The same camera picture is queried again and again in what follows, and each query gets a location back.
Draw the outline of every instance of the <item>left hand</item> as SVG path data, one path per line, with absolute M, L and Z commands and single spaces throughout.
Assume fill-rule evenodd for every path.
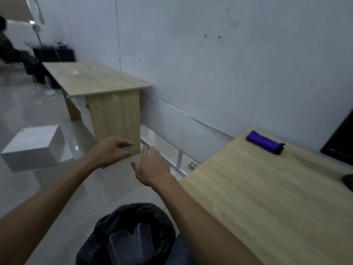
M 133 146 L 133 143 L 126 138 L 103 138 L 93 149 L 89 151 L 89 153 L 87 153 L 86 159 L 94 169 L 107 167 L 115 164 L 121 159 L 132 156 L 131 151 L 122 151 L 119 149 L 130 146 Z

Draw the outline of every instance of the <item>hand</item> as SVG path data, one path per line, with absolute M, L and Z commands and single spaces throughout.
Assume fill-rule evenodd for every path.
M 165 178 L 172 177 L 170 167 L 155 147 L 143 147 L 140 164 L 131 163 L 136 178 L 144 185 L 154 187 Z
M 107 167 L 115 164 L 121 159 L 132 156 L 131 151 L 123 151 L 119 148 L 133 146 L 133 143 L 126 138 L 108 137 L 103 138 L 89 151 L 86 159 L 94 169 Z

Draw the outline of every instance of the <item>black garbage bag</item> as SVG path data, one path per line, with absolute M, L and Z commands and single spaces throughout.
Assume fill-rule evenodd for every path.
M 109 236 L 124 229 L 132 234 L 139 223 L 146 223 L 151 228 L 155 250 L 152 259 L 147 264 L 163 265 L 172 250 L 175 230 L 167 214 L 150 203 L 123 205 L 101 218 L 78 251 L 76 264 L 112 265 L 106 247 Z

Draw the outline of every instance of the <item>person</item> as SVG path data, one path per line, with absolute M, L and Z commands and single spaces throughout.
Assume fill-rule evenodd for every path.
M 22 62 L 29 75 L 34 75 L 38 83 L 45 83 L 45 76 L 50 76 L 50 74 L 42 62 L 27 51 L 16 50 L 4 34 L 6 29 L 7 21 L 0 15 L 0 59 L 7 64 Z
M 2 217 L 0 264 L 24 264 L 83 181 L 94 170 L 130 157 L 124 148 L 132 145 L 125 138 L 102 139 L 60 179 Z M 140 163 L 131 166 L 136 178 L 162 198 L 197 264 L 262 264 L 181 187 L 155 147 L 143 147 Z

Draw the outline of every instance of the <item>right hand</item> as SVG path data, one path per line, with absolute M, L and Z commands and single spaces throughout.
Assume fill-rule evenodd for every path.
M 136 178 L 146 186 L 153 187 L 164 179 L 173 177 L 169 164 L 163 160 L 155 147 L 143 147 L 140 164 L 132 162 L 131 166 L 135 170 Z

